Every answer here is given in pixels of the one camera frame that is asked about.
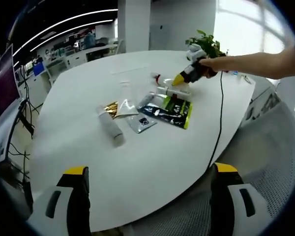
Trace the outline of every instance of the plastic bottle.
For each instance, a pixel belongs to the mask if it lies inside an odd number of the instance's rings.
[[[124,140],[122,130],[119,129],[113,118],[104,110],[103,106],[96,108],[98,118],[106,133],[113,138],[116,144],[121,144]]]
[[[182,90],[174,90],[170,89],[168,87],[157,87],[156,93],[158,94],[164,94],[170,97],[176,96],[179,99],[190,101],[190,92],[182,91]]]
[[[166,78],[165,76],[157,73],[151,73],[151,77],[155,79],[158,85],[163,87],[170,87],[172,85],[172,82],[174,81],[174,79]]]

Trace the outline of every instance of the green leaf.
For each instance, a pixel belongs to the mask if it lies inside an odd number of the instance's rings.
[[[215,53],[216,53],[216,55],[220,55],[220,50],[218,50],[218,48],[215,48]]]
[[[206,33],[204,33],[202,30],[197,29],[197,32],[198,32],[199,34],[202,34],[203,36],[206,36]]]
[[[220,42],[219,41],[215,41],[216,47],[218,48],[218,50],[220,50]]]

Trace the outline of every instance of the white cylindrical container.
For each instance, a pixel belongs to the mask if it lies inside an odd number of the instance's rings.
[[[182,100],[190,101],[190,92],[182,91],[182,90],[175,90],[170,89],[168,87],[157,87],[156,93],[158,94],[164,94],[170,97],[177,97]]]
[[[106,133],[109,134],[116,143],[121,144],[123,142],[123,133],[116,122],[114,122],[113,118],[104,110],[103,106],[98,106],[96,111],[98,113],[99,121]]]

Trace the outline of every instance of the cable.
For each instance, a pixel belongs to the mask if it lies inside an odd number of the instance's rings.
[[[10,151],[9,151],[9,154],[10,155],[12,155],[12,156],[23,156],[24,154],[16,154],[16,153],[11,153]]]
[[[25,79],[25,69],[24,69],[24,66],[23,66],[23,73],[22,73],[22,67],[20,68],[20,74],[23,78],[23,81],[24,81],[24,84],[25,84],[25,91],[26,91],[26,95],[25,95],[25,99],[26,99],[26,102],[28,103],[29,105],[29,119],[30,119],[30,125],[35,128],[35,126],[32,124],[32,110],[31,110],[31,106],[34,108],[34,110],[37,111],[37,113],[39,114],[38,110],[31,104],[30,102],[30,88],[29,88],[29,85],[27,84],[27,81]],[[25,118],[27,118],[27,111],[26,111],[26,107],[25,107]]]
[[[18,151],[17,149],[16,149],[16,147],[13,145],[13,143],[10,143],[11,145],[12,145],[12,147],[14,147],[14,149],[16,150],[16,152],[18,153],[17,155],[24,155],[23,153],[21,153],[20,151]]]
[[[206,169],[208,169],[211,165],[211,162],[212,162],[212,159],[214,157],[214,154],[216,152],[216,148],[217,148],[217,145],[218,145],[218,142],[220,140],[220,137],[221,137],[221,133],[222,133],[222,114],[223,114],[223,103],[224,103],[224,93],[223,93],[223,84],[222,84],[222,75],[223,75],[223,71],[221,72],[221,78],[220,78],[220,83],[221,83],[221,91],[222,91],[222,102],[221,102],[221,115],[220,115],[220,131],[218,133],[218,136],[217,136],[217,140],[216,140],[216,143],[215,143],[215,146],[214,146],[214,149],[213,149],[213,153],[212,153],[212,156],[210,158],[210,161],[208,163],[208,166]]]
[[[26,157],[26,151],[24,151],[24,158],[23,158],[23,181],[25,181],[25,157]]]
[[[23,174],[23,178],[24,178],[24,176],[26,176],[27,178],[30,179],[30,177],[29,177],[27,174],[24,173],[24,170],[23,170],[23,171],[20,170],[18,167],[16,167],[15,165],[13,165],[13,163],[10,163],[10,164],[11,164],[11,166],[13,166],[15,169],[17,169],[21,174]]]

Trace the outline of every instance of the gold foil packet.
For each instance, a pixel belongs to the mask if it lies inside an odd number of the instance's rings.
[[[104,107],[105,111],[113,118],[116,118],[117,115],[117,109],[118,109],[118,102],[113,102],[111,104],[108,104]]]

